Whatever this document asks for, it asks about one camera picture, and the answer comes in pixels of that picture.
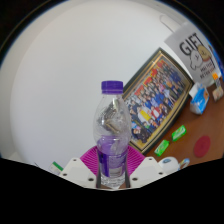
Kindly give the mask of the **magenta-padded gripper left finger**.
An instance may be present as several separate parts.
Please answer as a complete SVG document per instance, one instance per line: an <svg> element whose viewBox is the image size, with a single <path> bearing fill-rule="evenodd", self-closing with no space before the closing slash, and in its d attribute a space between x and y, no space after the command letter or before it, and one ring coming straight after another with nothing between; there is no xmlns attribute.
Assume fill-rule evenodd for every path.
<svg viewBox="0 0 224 224"><path fill-rule="evenodd" d="M78 186L95 189L98 171L97 148L93 147L80 158L72 158L60 173L60 177Z"/></svg>

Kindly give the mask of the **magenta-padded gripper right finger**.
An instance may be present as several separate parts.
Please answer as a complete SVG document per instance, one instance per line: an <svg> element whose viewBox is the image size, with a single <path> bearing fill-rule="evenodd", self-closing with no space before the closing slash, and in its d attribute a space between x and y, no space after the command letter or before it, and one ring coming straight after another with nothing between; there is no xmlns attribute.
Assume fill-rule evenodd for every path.
<svg viewBox="0 0 224 224"><path fill-rule="evenodd" d="M127 155L127 175L129 188L140 188L166 176L153 157L145 157L129 147Z"/></svg>

